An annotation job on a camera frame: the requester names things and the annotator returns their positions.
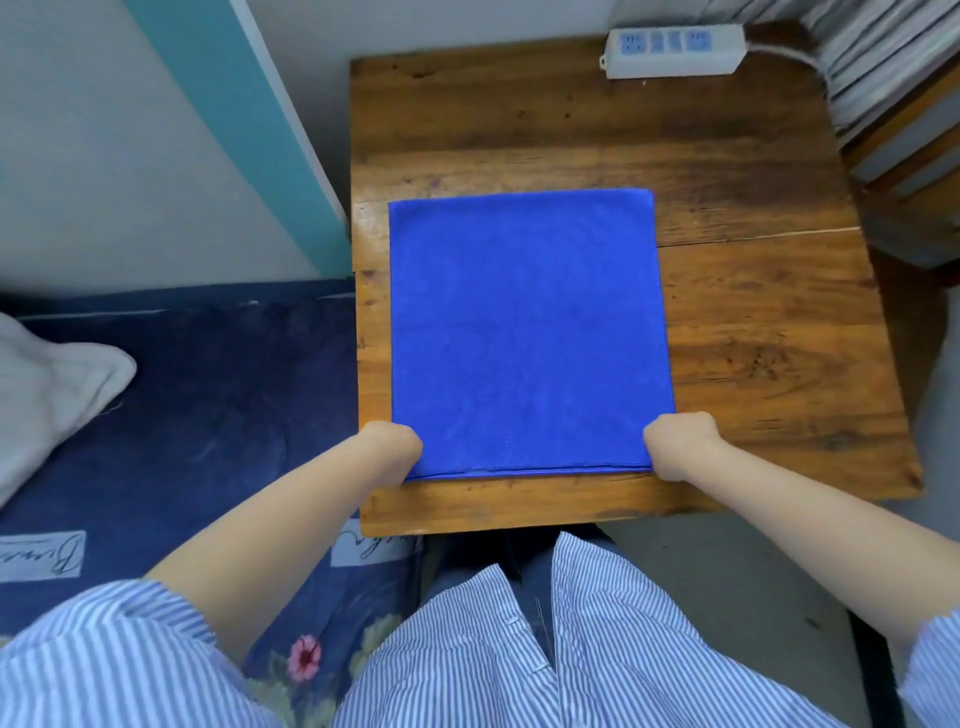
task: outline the wooden tabletop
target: wooden tabletop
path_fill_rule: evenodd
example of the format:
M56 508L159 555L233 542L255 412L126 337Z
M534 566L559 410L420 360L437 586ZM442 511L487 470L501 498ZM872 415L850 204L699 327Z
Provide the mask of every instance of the wooden tabletop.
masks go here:
M391 419L388 202L647 187L678 409L707 410L736 445L858 496L918 495L816 76L752 54L732 76L610 82L603 48L591 37L353 62L360 424ZM361 521L385 536L717 507L648 473L530 476L377 491Z

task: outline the blue towel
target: blue towel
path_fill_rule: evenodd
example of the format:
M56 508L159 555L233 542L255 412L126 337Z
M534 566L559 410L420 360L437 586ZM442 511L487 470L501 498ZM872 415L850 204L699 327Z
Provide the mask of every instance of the blue towel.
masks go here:
M391 203L390 267L411 478L650 470L674 403L649 190Z

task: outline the blue and white striped shirt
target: blue and white striped shirt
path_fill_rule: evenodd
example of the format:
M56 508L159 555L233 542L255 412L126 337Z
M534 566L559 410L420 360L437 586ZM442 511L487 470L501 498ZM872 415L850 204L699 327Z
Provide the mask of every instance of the blue and white striped shirt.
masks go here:
M623 558L562 534L556 668L499 567L440 593L373 653L337 726L831 726L788 688L710 649ZM960 715L960 618L920 636L902 694L928 726ZM247 695L203 617L152 582L54 609L0 649L0 726L281 726Z

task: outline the power strip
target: power strip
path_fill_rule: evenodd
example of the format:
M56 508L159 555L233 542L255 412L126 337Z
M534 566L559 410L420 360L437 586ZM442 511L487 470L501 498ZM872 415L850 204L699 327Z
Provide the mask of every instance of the power strip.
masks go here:
M608 79L721 76L746 55L742 25L620 28L607 36L600 67Z

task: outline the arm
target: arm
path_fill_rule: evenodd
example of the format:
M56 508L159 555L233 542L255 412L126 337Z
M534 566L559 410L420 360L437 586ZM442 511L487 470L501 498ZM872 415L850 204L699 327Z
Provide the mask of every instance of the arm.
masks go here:
M897 646L960 607L960 544L729 445L705 412L662 415L644 440L659 477L736 511Z
M240 662L374 489L398 485L420 458L409 427L359 434L249 497L157 564L163 582L199 609Z

